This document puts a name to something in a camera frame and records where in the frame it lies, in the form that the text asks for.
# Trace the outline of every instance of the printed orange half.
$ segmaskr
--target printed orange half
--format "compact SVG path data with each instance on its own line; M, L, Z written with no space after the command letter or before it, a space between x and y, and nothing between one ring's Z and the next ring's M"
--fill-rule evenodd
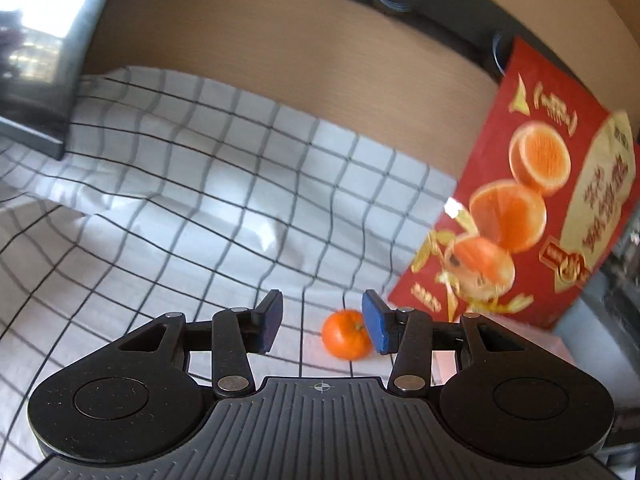
M445 251L444 268L468 298L490 301L508 292L516 277L510 254L491 240L463 235Z
M513 180L479 187L469 199L469 212L479 233L510 253L532 248L546 227L540 193Z
M571 157L554 128L537 121L519 127L509 144L509 165L516 181L551 196L569 179Z

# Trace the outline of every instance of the orange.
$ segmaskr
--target orange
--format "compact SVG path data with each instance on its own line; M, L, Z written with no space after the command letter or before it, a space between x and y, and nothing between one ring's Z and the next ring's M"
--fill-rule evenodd
M519 127L509 144L509 165L517 182L551 196L566 184L571 157L562 137L545 123Z
M479 187L469 199L469 212L479 233L510 253L532 248L545 231L540 193L513 180Z
M355 361L371 352L371 339L362 313L357 310L340 310L331 314L322 326L321 335L324 347L338 359Z
M510 290L516 277L510 254L491 240L475 235L463 235L447 247L444 267L457 277L463 294L481 301Z

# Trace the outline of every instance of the red packaging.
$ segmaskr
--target red packaging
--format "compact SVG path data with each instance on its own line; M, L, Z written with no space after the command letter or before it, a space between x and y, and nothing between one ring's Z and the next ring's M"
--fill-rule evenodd
M518 39L453 197L389 300L551 327L640 196L624 112Z

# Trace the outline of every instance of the white cloth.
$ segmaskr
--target white cloth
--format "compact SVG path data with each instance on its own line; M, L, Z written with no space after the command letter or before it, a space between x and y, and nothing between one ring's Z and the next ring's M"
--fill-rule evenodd
M42 455L29 393L164 312L207 320L286 298L268 375L388 378L392 361L331 357L326 317L385 294L455 181L309 115L151 68L86 78L68 154L0 139L0 478ZM194 352L190 373L210 378Z

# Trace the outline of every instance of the ribbed gray plate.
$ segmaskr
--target ribbed gray plate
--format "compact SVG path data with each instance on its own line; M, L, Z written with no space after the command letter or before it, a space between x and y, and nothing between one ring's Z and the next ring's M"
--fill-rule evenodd
M264 388L251 397L220 401L191 440L160 458L104 468L76 465L53 457L29 478L612 480L616 477L594 458L553 468L522 468L478 456L440 427L426 402L392 396L374 378L269 378Z

